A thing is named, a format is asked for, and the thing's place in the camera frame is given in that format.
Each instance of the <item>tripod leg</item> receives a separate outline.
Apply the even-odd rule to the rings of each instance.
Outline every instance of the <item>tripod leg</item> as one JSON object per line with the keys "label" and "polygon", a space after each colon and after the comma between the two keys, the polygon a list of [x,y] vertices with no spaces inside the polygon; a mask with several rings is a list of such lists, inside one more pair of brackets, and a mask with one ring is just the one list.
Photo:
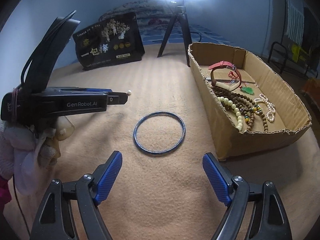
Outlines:
{"label": "tripod leg", "polygon": [[166,46],[166,44],[168,42],[169,36],[172,32],[173,26],[176,23],[177,18],[178,18],[178,15],[174,14],[174,15],[172,15],[172,17],[170,19],[169,25],[167,27],[167,30],[165,31],[165,34],[164,34],[164,38],[163,38],[163,41],[162,41],[162,44],[161,44],[161,47],[160,47],[160,50],[158,53],[158,57],[162,56],[162,53],[164,51],[164,47]]}
{"label": "tripod leg", "polygon": [[179,14],[179,22],[180,22],[181,30],[182,30],[184,49],[186,51],[186,57],[187,57],[187,64],[188,64],[188,67],[190,67],[188,48],[189,48],[189,45],[192,43],[192,39],[191,39],[191,33],[190,33],[190,28],[189,28],[189,23],[188,23],[188,17],[187,17],[186,13]]}

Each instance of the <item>pearl necklace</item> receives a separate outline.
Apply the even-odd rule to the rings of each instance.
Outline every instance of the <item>pearl necklace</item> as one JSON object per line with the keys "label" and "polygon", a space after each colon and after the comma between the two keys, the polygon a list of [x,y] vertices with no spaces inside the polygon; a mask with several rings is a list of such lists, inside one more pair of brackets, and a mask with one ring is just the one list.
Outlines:
{"label": "pearl necklace", "polygon": [[260,94],[259,95],[260,98],[255,98],[254,101],[256,103],[264,103],[267,108],[268,108],[268,112],[266,114],[267,116],[267,120],[269,122],[273,122],[275,120],[275,113],[276,113],[276,109],[275,109],[275,105],[269,102],[269,99],[264,95],[264,94]]}

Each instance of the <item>gloved hand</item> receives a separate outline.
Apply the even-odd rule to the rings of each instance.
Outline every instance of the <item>gloved hand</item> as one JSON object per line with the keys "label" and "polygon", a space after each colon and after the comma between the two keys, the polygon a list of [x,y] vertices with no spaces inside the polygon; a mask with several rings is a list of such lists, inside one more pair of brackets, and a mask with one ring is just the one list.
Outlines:
{"label": "gloved hand", "polygon": [[42,125],[36,136],[33,127],[0,121],[0,176],[9,180],[14,174],[16,187],[23,195],[36,190],[40,169],[57,162],[59,140],[74,131],[66,117],[58,118],[53,126]]}

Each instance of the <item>wall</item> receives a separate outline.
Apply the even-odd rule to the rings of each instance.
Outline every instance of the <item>wall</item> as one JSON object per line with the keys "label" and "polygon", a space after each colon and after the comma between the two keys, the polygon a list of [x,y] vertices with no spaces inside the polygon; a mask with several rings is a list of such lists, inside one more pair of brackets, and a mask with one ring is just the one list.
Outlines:
{"label": "wall", "polygon": [[[0,33],[0,98],[20,83],[20,73],[57,16],[74,9],[78,30],[96,22],[107,10],[135,0],[22,0]],[[219,33],[258,55],[267,53],[272,12],[270,0],[186,0],[188,19]],[[76,61],[73,39],[55,68]]]}

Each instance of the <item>beige cloth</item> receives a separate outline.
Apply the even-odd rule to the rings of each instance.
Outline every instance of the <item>beige cloth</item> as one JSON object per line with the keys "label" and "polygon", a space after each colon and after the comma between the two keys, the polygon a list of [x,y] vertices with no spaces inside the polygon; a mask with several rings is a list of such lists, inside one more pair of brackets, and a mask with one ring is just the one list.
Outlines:
{"label": "beige cloth", "polygon": [[[215,150],[183,44],[168,44],[161,58],[156,58],[159,45],[145,49],[140,62],[88,72],[74,64],[52,74],[50,85],[132,90],[132,95],[124,106],[109,106],[107,112],[70,116],[76,130],[60,143],[57,165],[44,173],[35,196],[19,195],[30,227],[50,179],[77,180],[104,163],[113,150],[119,150],[122,169],[108,199],[99,206],[114,240],[211,239],[226,208],[218,202],[202,168],[203,155]],[[170,155],[144,155],[134,146],[133,129],[140,118],[161,110],[183,119],[185,141]],[[141,143],[153,150],[172,146],[180,135],[179,124],[165,116],[148,120],[138,134]],[[241,156],[224,164],[248,182],[274,181],[293,239],[300,240],[320,214],[319,160],[319,147],[309,129],[284,149]],[[74,201],[73,207],[79,236],[86,239]],[[249,204],[238,239],[244,238],[251,207]],[[5,207],[4,215],[19,236],[27,239],[15,200]]]}

